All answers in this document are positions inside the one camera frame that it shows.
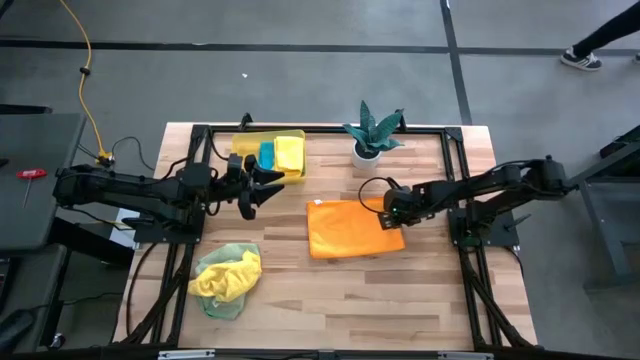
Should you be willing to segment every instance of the person's leg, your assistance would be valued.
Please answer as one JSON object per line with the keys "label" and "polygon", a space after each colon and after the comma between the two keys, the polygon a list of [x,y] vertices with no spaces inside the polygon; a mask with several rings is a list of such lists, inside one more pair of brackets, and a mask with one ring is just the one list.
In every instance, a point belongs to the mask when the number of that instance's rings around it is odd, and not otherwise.
{"label": "person's leg", "polygon": [[593,50],[640,30],[640,2],[602,25],[593,34],[567,49],[560,60],[580,70],[596,71],[602,62],[593,55]]}
{"label": "person's leg", "polygon": [[573,45],[573,54],[587,57],[593,50],[640,30],[640,2],[633,4],[620,15],[609,20],[593,34]]}

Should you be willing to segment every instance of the orange towel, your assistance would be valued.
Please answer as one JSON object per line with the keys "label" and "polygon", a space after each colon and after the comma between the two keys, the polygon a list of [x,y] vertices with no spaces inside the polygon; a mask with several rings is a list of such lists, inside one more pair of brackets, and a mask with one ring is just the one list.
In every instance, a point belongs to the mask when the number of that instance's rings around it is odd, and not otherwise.
{"label": "orange towel", "polygon": [[[382,210],[382,198],[365,200]],[[314,259],[378,254],[404,249],[402,230],[382,230],[378,215],[359,201],[307,203],[309,250]]]}

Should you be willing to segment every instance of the wooden tabletop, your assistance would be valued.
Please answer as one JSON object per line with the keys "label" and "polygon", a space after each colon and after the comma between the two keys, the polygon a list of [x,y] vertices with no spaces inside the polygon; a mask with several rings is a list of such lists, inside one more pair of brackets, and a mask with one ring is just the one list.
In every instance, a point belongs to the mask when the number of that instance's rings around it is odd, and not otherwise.
{"label": "wooden tabletop", "polygon": [[[156,177],[187,153],[192,125],[167,124]],[[471,174],[495,165],[488,128],[467,126],[462,130]],[[217,148],[223,154],[231,148],[231,136],[216,134]],[[304,183],[286,186],[258,209],[255,220],[243,220],[235,203],[222,204],[217,216],[207,218],[194,266],[197,259],[224,244],[252,242],[260,247],[263,274],[234,321],[208,318],[195,298],[187,295],[180,347],[472,349],[460,262],[444,213],[403,228],[406,248],[401,251],[339,260],[309,256],[308,201],[356,199],[359,186],[372,176],[392,176],[401,185],[445,179],[436,136],[394,137],[405,146],[384,153],[378,167],[366,172],[351,164],[353,140],[346,134],[307,134]],[[211,164],[226,169],[215,155]],[[364,197],[382,195],[388,186],[384,182],[369,185]],[[167,249],[167,245],[158,245],[141,268],[131,304],[132,326],[142,320],[158,296]],[[129,279],[143,250],[136,252]],[[501,248],[488,248],[487,262],[497,303],[521,334],[535,343],[518,263]],[[173,306],[172,300],[163,339]],[[483,334],[489,341],[484,309],[479,309]],[[115,340],[124,337],[124,314],[123,302]]]}

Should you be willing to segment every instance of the concrete floor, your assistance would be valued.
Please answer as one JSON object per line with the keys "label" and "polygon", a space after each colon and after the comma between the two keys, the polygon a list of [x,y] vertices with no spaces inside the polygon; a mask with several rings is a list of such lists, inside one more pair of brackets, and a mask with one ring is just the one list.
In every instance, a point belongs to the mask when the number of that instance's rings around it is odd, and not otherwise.
{"label": "concrete floor", "polygon": [[[489,126],[498,162],[552,154],[572,175],[594,162],[600,147],[638,125],[640,66],[630,58],[604,57],[605,68],[592,74],[563,67],[556,56],[507,51],[560,53],[632,0],[450,0],[458,46],[500,54],[462,55],[458,74],[448,51],[439,50],[448,42],[438,0],[69,3],[94,41],[404,47],[403,53],[358,53],[356,48],[331,53],[95,51],[86,100],[103,141],[135,135],[151,163],[166,122],[239,121],[247,111],[257,121],[354,121],[365,99],[375,113],[405,108],[409,123],[461,124],[454,75],[463,80],[464,89],[457,82],[458,94],[466,93],[473,124]],[[0,38],[81,40],[72,20],[51,0],[17,1],[0,20]],[[416,53],[418,48],[423,53]],[[608,48],[631,53],[640,49],[640,36]],[[0,54],[1,103],[81,112],[75,93],[85,51],[5,47]],[[82,142],[95,149],[89,127]],[[118,154],[118,170],[150,174],[133,143]],[[81,153],[76,158],[87,161]],[[102,206],[88,209],[115,216],[115,210]],[[524,213],[533,215],[518,231],[540,344],[640,357],[640,288],[596,295],[582,289],[584,282],[606,277],[610,266],[590,234],[581,198],[574,194],[558,203],[532,203],[516,215]],[[93,271],[70,282],[73,296],[85,281],[108,283],[105,291],[113,291],[126,277],[91,259],[74,261],[78,269]],[[113,302],[67,311],[61,327],[68,347],[108,341]],[[112,317],[96,315],[109,312]]]}

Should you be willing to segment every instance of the yellow tray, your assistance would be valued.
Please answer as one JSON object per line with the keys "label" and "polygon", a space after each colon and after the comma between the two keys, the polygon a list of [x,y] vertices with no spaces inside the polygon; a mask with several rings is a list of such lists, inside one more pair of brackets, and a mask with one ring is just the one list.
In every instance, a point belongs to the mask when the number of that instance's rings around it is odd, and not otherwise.
{"label": "yellow tray", "polygon": [[[305,139],[305,134],[302,130],[281,130],[235,134],[231,138],[231,152],[236,153],[242,157],[255,155],[256,159],[259,159],[260,143],[265,141],[273,141],[277,136],[294,136]],[[307,176],[306,145],[304,147],[304,152],[304,165],[302,167],[302,173],[300,174],[300,176],[285,174],[283,178],[274,181],[274,184],[294,184],[304,181],[304,178]]]}

